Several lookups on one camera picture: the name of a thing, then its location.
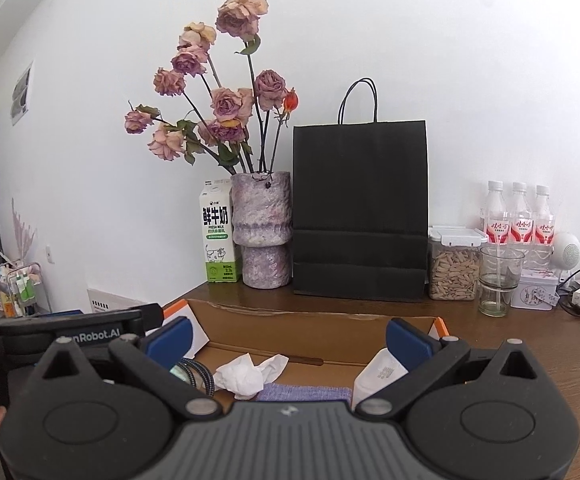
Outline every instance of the glass cup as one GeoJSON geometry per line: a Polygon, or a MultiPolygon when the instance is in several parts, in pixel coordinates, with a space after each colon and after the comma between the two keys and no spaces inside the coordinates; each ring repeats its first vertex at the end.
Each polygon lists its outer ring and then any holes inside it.
{"type": "Polygon", "coordinates": [[[478,309],[486,316],[503,317],[510,308],[513,291],[519,285],[525,255],[497,245],[481,247],[479,253],[478,309]]]}

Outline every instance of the milk carton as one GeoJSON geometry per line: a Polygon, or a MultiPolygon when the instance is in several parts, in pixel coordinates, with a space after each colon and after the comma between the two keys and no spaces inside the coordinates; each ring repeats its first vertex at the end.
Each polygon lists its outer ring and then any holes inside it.
{"type": "Polygon", "coordinates": [[[199,196],[203,251],[208,282],[236,282],[241,258],[232,242],[231,181],[206,180],[199,196]]]}

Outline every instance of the wall socket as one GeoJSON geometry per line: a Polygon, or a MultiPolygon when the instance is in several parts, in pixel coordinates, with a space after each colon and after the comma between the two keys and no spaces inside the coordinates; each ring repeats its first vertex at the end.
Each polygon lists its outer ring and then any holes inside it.
{"type": "Polygon", "coordinates": [[[52,251],[49,245],[46,245],[46,260],[48,260],[49,264],[54,264],[54,258],[52,257],[52,251]]]}
{"type": "Polygon", "coordinates": [[[88,299],[92,312],[109,312],[110,310],[122,310],[132,306],[143,305],[145,301],[132,300],[109,292],[102,292],[94,288],[88,289],[88,299]]]}

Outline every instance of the crumpled tissue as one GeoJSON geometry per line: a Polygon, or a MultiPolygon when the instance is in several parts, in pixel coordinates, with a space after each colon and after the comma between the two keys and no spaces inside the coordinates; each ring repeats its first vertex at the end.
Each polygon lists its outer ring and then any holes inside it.
{"type": "Polygon", "coordinates": [[[217,390],[228,390],[237,400],[248,400],[263,390],[263,385],[276,381],[288,364],[288,358],[277,354],[254,366],[250,354],[243,354],[219,366],[214,374],[217,390]]]}

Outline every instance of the purple ceramic vase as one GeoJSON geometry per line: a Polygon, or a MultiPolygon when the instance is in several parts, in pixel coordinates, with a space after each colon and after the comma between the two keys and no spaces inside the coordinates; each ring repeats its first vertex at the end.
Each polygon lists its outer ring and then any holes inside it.
{"type": "Polygon", "coordinates": [[[243,283],[276,288],[290,282],[292,200],[289,171],[232,176],[234,243],[243,247],[243,283]]]}
{"type": "Polygon", "coordinates": [[[253,288],[278,288],[290,283],[292,266],[287,245],[242,247],[243,283],[253,288]]]}

